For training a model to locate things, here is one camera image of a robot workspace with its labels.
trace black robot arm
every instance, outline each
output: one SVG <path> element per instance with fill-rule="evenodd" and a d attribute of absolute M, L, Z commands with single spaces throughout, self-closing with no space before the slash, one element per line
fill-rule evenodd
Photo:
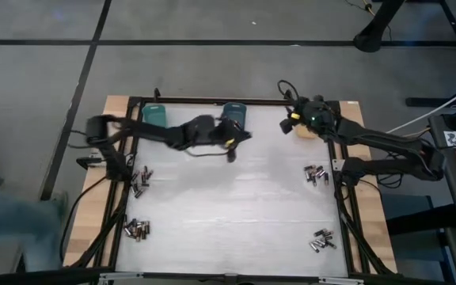
<path fill-rule="evenodd" d="M 113 124 L 117 133 L 108 135 L 108 124 Z M 226 117 L 215 119 L 210 115 L 197 116 L 178 127 L 160 127 L 110 115 L 95 116 L 87 121 L 85 133 L 85 142 L 101 152 L 107 164 L 107 178 L 114 181 L 131 179 L 125 156 L 113 146 L 122 138 L 148 139 L 165 143 L 175 150 L 218 145 L 227 150 L 228 162 L 235 160 L 238 144 L 251 138 L 251 134 L 242 130 L 237 122 Z"/>
<path fill-rule="evenodd" d="M 444 156 L 428 141 L 366 129 L 342 117 L 319 95 L 311 101 L 304 97 L 293 98 L 290 90 L 283 95 L 293 105 L 292 110 L 287 109 L 287 118 L 280 124 L 285 134 L 294 126 L 303 124 L 325 141 L 331 139 L 348 146 L 362 144 L 401 157 L 380 161 L 346 158 L 341 166 L 337 166 L 339 178 L 344 183 L 357 185 L 359 179 L 367 174 L 409 174 L 425 181 L 443 178 Z"/>

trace white paper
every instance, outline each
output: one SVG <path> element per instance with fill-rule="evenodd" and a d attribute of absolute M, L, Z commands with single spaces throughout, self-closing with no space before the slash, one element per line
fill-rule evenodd
<path fill-rule="evenodd" d="M 169 126 L 222 107 L 167 104 Z M 139 141 L 135 170 L 154 171 L 150 188 L 130 196 L 128 219 L 150 220 L 145 241 L 121 237 L 119 272 L 236 273 L 264 276 L 347 276 L 333 183 L 306 182 L 303 167 L 323 165 L 332 174 L 320 139 L 282 133 L 283 107 L 248 106 L 245 129 L 253 138 L 237 160 L 192 158 L 158 142 Z M 219 147 L 191 149 L 196 154 Z M 337 249 L 315 253 L 313 233 L 334 231 Z"/>

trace jeans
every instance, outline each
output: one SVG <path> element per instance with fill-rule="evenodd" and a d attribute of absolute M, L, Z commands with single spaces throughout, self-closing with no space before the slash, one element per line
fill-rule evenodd
<path fill-rule="evenodd" d="M 0 191 L 0 241 L 17 238 L 21 242 L 27 272 L 61 268 L 60 229 L 56 202 L 30 203 Z"/>

